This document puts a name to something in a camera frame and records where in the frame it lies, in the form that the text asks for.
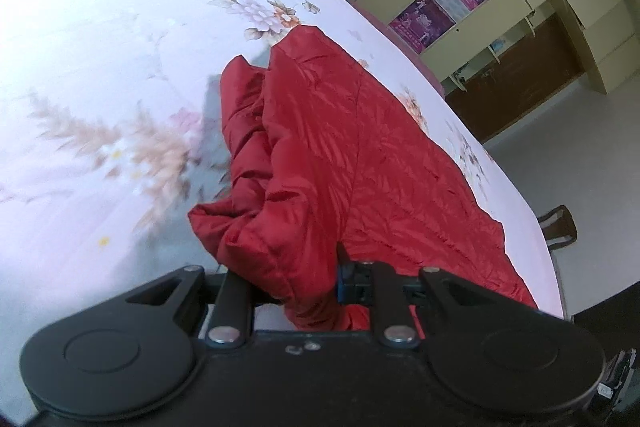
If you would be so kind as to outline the red puffer jacket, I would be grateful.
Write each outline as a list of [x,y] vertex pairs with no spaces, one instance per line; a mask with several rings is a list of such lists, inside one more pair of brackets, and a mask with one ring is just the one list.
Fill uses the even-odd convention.
[[342,306],[337,248],[402,275],[441,267],[526,306],[534,298],[463,173],[390,91],[320,29],[294,28],[266,67],[220,80],[227,197],[195,206],[209,254],[282,303],[302,331],[366,329]]

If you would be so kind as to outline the brown chair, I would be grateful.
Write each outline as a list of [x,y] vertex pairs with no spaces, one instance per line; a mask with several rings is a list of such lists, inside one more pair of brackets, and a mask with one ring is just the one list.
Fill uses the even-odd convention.
[[573,216],[565,205],[555,207],[537,220],[549,251],[570,246],[578,239]]

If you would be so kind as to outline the pink quilted bedspread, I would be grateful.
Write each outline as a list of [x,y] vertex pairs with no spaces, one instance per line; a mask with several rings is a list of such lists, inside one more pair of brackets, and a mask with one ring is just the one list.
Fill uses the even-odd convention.
[[378,20],[374,15],[369,13],[368,11],[361,9],[355,2],[352,2],[352,7],[358,11],[360,15],[362,15],[372,26],[374,26],[382,35],[384,35],[391,43],[393,43],[396,48],[408,58],[408,60],[413,64],[416,69],[420,70],[420,73],[423,77],[431,83],[432,87],[437,91],[437,93],[445,98],[445,90],[442,87],[442,84],[437,79],[437,77],[433,74],[431,69],[429,69],[420,59],[420,56],[413,51],[413,49],[405,43],[397,34],[395,34],[388,26],[385,26],[380,20]]

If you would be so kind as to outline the brown wooden door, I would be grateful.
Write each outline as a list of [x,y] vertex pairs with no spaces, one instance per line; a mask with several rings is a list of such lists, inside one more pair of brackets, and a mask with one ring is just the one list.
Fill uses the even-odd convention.
[[559,15],[552,14],[454,89],[446,102],[484,143],[515,124],[585,72]]

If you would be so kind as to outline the white floral bed sheet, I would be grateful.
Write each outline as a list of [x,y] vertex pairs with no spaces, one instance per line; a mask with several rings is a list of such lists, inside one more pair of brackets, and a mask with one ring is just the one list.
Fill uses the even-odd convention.
[[345,0],[1,0],[1,413],[35,414],[24,343],[185,265],[186,215],[229,185],[219,78],[320,28],[419,117],[506,233],[536,305],[562,315],[533,211],[422,70]]

